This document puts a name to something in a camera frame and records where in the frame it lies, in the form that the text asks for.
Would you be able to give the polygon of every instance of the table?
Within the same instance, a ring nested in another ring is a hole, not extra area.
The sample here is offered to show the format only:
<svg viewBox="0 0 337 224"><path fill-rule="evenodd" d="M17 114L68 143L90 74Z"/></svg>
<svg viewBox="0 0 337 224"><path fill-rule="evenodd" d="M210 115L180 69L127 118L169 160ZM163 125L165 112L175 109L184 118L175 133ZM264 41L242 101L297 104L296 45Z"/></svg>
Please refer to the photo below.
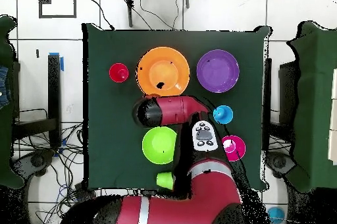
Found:
<svg viewBox="0 0 337 224"><path fill-rule="evenodd" d="M143 94L138 88L135 70L142 55L154 47L171 47L183 54L190 66L190 82L183 95L192 95L209 105L229 105L234 112L228 124L231 134L246 143L242 158L250 186L266 189L260 179L261 111L263 86L263 44L268 26L255 32L181 32L146 30L100 30L84 24L84 130L88 124L88 160L84 166L88 188L158 189L157 173L170 171L172 163L155 165L142 153L142 138L148 129L132 119L132 107ZM197 81L196 66L208 51L223 49L237 59L240 77L228 92L214 94ZM113 63L124 63L130 72L126 82L109 78ZM218 131L225 136L223 126Z"/></svg>
<svg viewBox="0 0 337 224"><path fill-rule="evenodd" d="M300 192L337 188L337 166L328 160L333 70L337 68L337 31L304 22L290 42L301 70L294 119L295 166L286 175Z"/></svg>

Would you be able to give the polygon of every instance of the blue tape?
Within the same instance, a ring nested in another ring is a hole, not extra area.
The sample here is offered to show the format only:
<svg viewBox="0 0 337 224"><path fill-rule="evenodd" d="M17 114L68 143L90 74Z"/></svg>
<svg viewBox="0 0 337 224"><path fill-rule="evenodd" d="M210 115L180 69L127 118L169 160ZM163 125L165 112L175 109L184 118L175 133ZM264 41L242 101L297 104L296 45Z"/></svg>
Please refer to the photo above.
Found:
<svg viewBox="0 0 337 224"><path fill-rule="evenodd" d="M63 57L60 58L60 68L61 68L61 71L65 70L65 66L64 66L64 62L63 62Z"/></svg>

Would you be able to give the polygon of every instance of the cup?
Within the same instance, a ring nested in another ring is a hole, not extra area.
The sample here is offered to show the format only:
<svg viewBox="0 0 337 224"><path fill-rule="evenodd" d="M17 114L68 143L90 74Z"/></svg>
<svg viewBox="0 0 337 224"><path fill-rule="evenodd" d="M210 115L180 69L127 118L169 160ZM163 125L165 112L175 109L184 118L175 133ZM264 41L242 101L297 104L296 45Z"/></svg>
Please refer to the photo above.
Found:
<svg viewBox="0 0 337 224"><path fill-rule="evenodd" d="M129 70L122 63L115 63L109 69L110 79L114 82L124 82L129 77Z"/></svg>
<svg viewBox="0 0 337 224"><path fill-rule="evenodd" d="M221 125L230 123L233 119L233 110L226 105L218 106L213 111L214 120Z"/></svg>
<svg viewBox="0 0 337 224"><path fill-rule="evenodd" d="M171 172L159 173L157 175L157 186L173 190L173 176Z"/></svg>

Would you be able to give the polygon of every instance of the wire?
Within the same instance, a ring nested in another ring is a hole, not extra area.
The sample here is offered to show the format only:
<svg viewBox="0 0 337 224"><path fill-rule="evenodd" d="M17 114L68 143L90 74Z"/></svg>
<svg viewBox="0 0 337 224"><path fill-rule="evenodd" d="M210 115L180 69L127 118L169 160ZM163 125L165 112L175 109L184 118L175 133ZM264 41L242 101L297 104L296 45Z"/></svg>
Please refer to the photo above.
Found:
<svg viewBox="0 0 337 224"><path fill-rule="evenodd" d="M178 7L178 4L177 4L177 1L178 0L176 0L176 10L178 11L178 13L176 14L176 18L178 18L178 15L179 15L179 7Z"/></svg>
<svg viewBox="0 0 337 224"><path fill-rule="evenodd" d="M168 25L164 20L162 20L162 19L161 19L159 16L157 16L155 13L143 9L143 7L142 7L142 0L140 0L140 8L141 8L144 12L148 12L148 13L150 13L150 14L155 15L159 20L161 20L163 23L165 23L169 28L172 28L173 30L176 30L176 29L173 28L172 26Z"/></svg>
<svg viewBox="0 0 337 224"><path fill-rule="evenodd" d="M124 0L124 2L128 5L128 7L130 7L134 12L136 12L138 16L140 16L140 17L142 18L142 20L146 23L146 25L147 25L151 30L153 30L153 29L150 27L150 25L146 22L146 20L144 20L144 18L143 18L143 17L142 17L142 16L141 16L135 9L134 9L132 3L131 3L131 5L129 5L128 2L127 2L126 0Z"/></svg>
<svg viewBox="0 0 337 224"><path fill-rule="evenodd" d="M285 150L287 150L286 148L289 148L291 145L289 146L283 146L283 147L279 147L279 148L269 148L268 150L271 151L271 150L281 150L282 148L284 148Z"/></svg>
<svg viewBox="0 0 337 224"><path fill-rule="evenodd" d="M48 114L47 114L47 111L45 109L23 110L23 111L20 111L20 113L24 113L24 112L27 112L27 111L45 111L45 117L48 118Z"/></svg>
<svg viewBox="0 0 337 224"><path fill-rule="evenodd" d="M95 0L91 0L91 1L93 1L93 2L99 7L99 9L100 9L101 12L102 12L103 18L105 19L105 21L107 22L107 24L110 26L110 28L111 28L112 30L115 30L115 27L113 27L113 26L110 24L110 22L108 22L108 20L105 18L105 15L104 15L103 9L101 8L101 5L98 4Z"/></svg>
<svg viewBox="0 0 337 224"><path fill-rule="evenodd" d="M81 139L81 144L82 144L82 128L78 129L79 127L81 127L83 125L83 123L80 123L78 125L73 125L72 127L67 127L62 129L62 134L64 134L67 130L70 129L69 134L67 134L63 140L68 141L69 138L76 133L77 137ZM43 136L36 136L33 135L36 138L41 138L43 141L45 141L45 143L41 143L41 144L34 144L32 142L31 136L28 137L29 142L26 142L25 140L20 140L19 143L15 143L15 144L22 144L25 146L30 147L28 149L28 151L32 151L33 149L35 150L48 150L50 149L49 146L44 146L44 145L49 145L49 141L46 137L46 135ZM61 184L60 182L60 178L59 178L59 172L57 172L56 168L51 164L51 168L54 170L55 174L56 174L56 182L59 185L59 192L57 195L57 200L56 200L56 204L49 210L49 211L37 211L36 212L36 216L37 218L42 222L42 224L50 224L51 219L53 217L54 214L57 214L60 218L63 217L64 215L64 211L63 211L63 207L69 207L71 208L71 206L77 201L76 199L76 192L77 190L73 189L71 186L74 182L74 175L71 171L71 165L73 163L75 164L83 164L83 163L78 163L75 162L75 159L77 157L78 154L83 154L83 147L82 146L75 146L72 144L68 144L66 143L63 147L63 152L58 152L58 156L60 158L61 163L63 164L64 167L64 174L65 174L65 184ZM67 156L65 154L65 151L69 151L70 154ZM42 220L42 218L38 215L38 212L40 213L46 213L45 219Z"/></svg>

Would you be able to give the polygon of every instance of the plate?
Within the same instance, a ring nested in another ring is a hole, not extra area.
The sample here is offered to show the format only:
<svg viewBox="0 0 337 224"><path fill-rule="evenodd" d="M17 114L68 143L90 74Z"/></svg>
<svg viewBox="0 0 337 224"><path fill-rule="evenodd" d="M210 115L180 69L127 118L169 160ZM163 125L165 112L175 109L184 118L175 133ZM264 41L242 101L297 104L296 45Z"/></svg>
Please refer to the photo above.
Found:
<svg viewBox="0 0 337 224"><path fill-rule="evenodd" d="M227 51L215 49L204 54L197 64L197 79L208 91L229 91L239 79L239 65Z"/></svg>
<svg viewBox="0 0 337 224"><path fill-rule="evenodd" d="M177 96L190 81L190 68L185 57L170 47L149 50L137 65L138 86L146 95Z"/></svg>

